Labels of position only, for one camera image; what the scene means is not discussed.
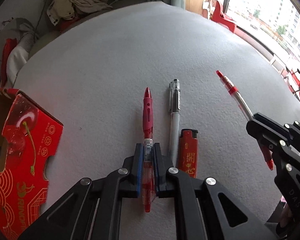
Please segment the red grip gel pen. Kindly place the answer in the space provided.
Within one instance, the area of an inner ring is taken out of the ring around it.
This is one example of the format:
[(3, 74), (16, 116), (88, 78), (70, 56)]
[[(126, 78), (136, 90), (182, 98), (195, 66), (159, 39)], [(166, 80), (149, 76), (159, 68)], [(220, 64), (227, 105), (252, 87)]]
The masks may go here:
[(153, 99), (150, 88), (145, 89), (143, 98), (143, 175), (142, 202), (146, 213), (151, 211), (151, 203), (155, 198), (153, 175)]

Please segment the red orange lighter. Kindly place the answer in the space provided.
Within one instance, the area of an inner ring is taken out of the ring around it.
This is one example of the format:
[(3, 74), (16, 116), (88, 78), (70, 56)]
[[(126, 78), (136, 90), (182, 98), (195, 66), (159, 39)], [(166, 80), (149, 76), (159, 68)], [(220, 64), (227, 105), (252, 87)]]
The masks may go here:
[(179, 137), (178, 166), (192, 178), (197, 176), (198, 162), (198, 131), (195, 129), (182, 129)]

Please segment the red clear gel pen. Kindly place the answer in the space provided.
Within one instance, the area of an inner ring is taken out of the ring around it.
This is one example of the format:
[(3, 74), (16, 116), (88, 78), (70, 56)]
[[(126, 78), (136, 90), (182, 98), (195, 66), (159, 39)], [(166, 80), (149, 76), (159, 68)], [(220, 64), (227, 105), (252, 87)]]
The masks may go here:
[[(244, 114), (247, 121), (253, 120), (253, 113), (248, 107), (243, 97), (241, 96), (237, 87), (231, 82), (231, 80), (227, 76), (223, 75), (219, 70), (216, 71), (216, 74), (218, 75), (221, 83), (224, 85), (230, 96), (237, 102), (240, 110)], [(274, 163), (271, 157), (270, 150), (266, 146), (261, 145), (259, 142), (258, 145), (263, 154), (264, 161), (266, 162), (268, 168), (272, 171), (274, 169)]]

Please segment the silver clear gel pen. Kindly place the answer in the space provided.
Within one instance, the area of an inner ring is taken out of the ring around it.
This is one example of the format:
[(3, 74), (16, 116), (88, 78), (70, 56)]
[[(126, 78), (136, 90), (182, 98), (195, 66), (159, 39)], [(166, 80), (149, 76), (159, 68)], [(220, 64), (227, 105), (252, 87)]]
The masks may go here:
[(169, 112), (171, 117), (170, 125), (170, 142), (168, 155), (172, 161), (173, 166), (176, 166), (178, 159), (178, 145), (179, 145), (179, 124), (180, 124), (180, 82), (174, 79), (170, 82), (170, 103)]

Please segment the red cardboard tray box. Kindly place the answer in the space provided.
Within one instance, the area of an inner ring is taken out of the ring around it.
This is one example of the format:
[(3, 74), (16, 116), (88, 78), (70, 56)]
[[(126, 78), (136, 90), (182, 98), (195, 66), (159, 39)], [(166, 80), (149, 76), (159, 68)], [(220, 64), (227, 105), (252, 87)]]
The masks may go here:
[(24, 92), (0, 88), (0, 232), (17, 239), (40, 215), (63, 124)]

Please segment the red plastic stool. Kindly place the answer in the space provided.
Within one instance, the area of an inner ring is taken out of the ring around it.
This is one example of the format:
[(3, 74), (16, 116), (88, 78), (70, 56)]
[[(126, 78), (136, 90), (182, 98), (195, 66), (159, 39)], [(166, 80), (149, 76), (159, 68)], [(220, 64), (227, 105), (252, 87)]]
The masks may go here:
[(215, 0), (214, 11), (210, 16), (210, 19), (213, 22), (228, 28), (232, 33), (235, 33), (237, 29), (235, 20), (223, 12), (223, 6), (217, 0)]

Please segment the grey covered sofa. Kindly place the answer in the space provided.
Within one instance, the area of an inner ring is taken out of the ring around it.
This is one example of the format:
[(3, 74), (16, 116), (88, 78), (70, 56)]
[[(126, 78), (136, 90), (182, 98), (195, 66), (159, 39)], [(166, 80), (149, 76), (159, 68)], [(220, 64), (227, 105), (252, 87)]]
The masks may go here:
[(25, 18), (13, 18), (0, 28), (0, 87), (12, 87), (29, 60), (37, 39), (34, 26)]

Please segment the red cushion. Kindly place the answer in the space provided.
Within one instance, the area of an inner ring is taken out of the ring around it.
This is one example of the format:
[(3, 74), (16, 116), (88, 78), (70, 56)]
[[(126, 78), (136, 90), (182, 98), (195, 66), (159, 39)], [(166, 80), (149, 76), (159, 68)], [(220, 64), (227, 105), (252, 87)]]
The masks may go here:
[(17, 46), (18, 41), (16, 38), (8, 38), (5, 42), (2, 58), (1, 58), (1, 85), (4, 86), (7, 82), (7, 60), (12, 50)]

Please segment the beige clothes pile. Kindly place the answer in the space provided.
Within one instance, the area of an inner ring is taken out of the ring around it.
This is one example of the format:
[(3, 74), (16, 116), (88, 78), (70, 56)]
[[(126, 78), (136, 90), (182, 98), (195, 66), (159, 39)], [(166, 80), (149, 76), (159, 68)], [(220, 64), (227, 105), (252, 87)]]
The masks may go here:
[(112, 8), (108, 0), (52, 0), (46, 14), (50, 22), (57, 25), (61, 20), (70, 21), (79, 14), (92, 14)]

